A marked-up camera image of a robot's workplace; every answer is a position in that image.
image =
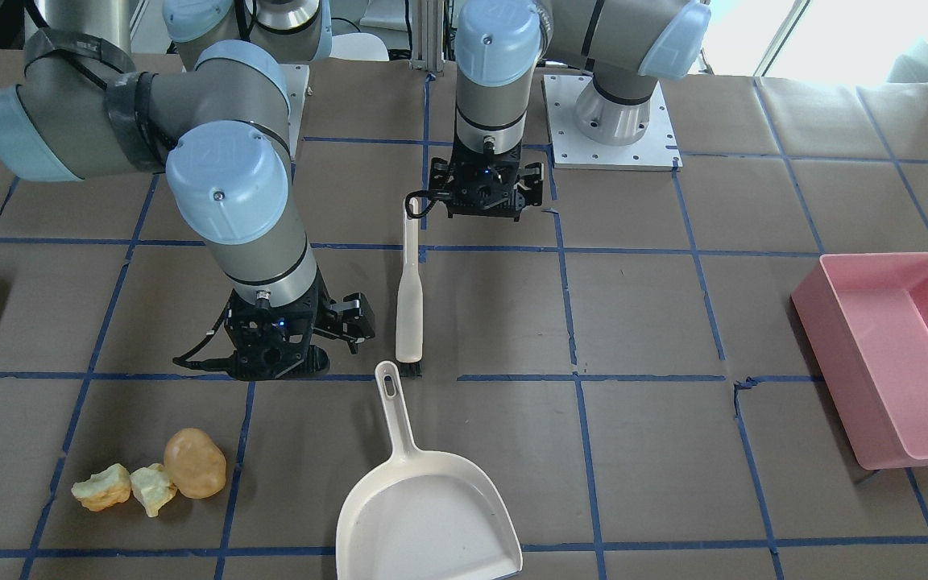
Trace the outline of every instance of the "pink plastic bin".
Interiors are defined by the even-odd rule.
[[[928,252],[822,256],[793,301],[858,463],[928,466]]]

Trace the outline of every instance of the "dustpan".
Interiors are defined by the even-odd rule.
[[[522,569],[508,510],[485,471],[417,449],[396,364],[375,368],[390,458],[358,481],[335,532],[339,580],[496,580]]]

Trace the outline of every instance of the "metal mounting plate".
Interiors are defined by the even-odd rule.
[[[660,85],[651,96],[651,121],[644,137],[631,146],[613,147],[594,142],[575,125],[575,100],[588,82],[589,76],[573,74],[546,74],[542,77],[555,168],[670,172],[673,165],[682,167],[682,155],[678,154],[671,117]]]
[[[303,125],[303,106],[309,87],[310,67],[305,64],[283,64],[281,72],[288,83],[288,104],[292,109],[288,114],[288,154],[295,161],[299,148],[299,132]]]

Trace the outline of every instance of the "white brush handle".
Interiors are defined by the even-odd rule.
[[[410,209],[419,213],[419,199],[410,201]],[[424,294],[421,274],[417,271],[417,229],[420,220],[412,220],[403,210],[403,275],[396,295],[396,360],[417,363],[424,342]]]

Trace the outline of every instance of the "blue joint cap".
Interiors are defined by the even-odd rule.
[[[292,103],[288,100],[288,84],[284,79],[284,73],[281,72],[281,67],[274,60],[274,56],[270,56],[261,47],[251,43],[243,43],[241,40],[221,40],[220,43],[211,44],[209,48],[206,48],[199,55],[195,69],[198,70],[204,62],[212,59],[226,59],[243,63],[255,69],[257,73],[263,74],[281,92],[281,97],[284,98],[284,106],[286,106],[289,113],[292,112]]]
[[[164,0],[163,23],[174,43],[191,43],[224,19],[233,0]]]
[[[531,0],[469,0],[457,29],[457,69],[483,87],[503,87],[535,65],[541,45]]]
[[[700,53],[710,21],[711,9],[699,0],[690,0],[647,51],[644,62],[640,63],[640,74],[671,81],[685,77]]]
[[[167,183],[196,234],[225,246],[262,238],[288,203],[288,174],[270,140],[240,121],[213,121],[178,139]]]
[[[81,180],[41,139],[19,102],[15,85],[0,89],[0,160],[22,180]]]

